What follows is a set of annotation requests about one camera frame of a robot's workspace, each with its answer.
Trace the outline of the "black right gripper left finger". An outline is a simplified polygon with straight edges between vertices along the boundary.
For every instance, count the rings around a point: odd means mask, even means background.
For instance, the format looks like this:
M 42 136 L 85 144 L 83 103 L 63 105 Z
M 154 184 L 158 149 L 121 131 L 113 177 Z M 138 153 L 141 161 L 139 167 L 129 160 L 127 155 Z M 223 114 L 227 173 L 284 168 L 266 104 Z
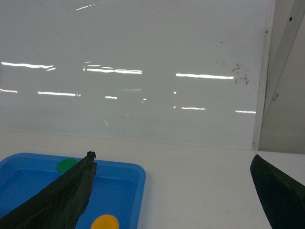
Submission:
M 74 229 L 92 193 L 96 154 L 68 169 L 38 194 L 0 220 L 2 229 Z

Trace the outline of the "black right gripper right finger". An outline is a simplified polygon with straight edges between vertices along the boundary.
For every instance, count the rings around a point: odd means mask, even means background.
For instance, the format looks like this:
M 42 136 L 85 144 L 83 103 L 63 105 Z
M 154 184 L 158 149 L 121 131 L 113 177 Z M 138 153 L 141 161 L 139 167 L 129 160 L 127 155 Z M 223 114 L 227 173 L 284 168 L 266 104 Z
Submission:
M 250 172 L 263 207 L 273 229 L 305 227 L 305 186 L 255 155 Z

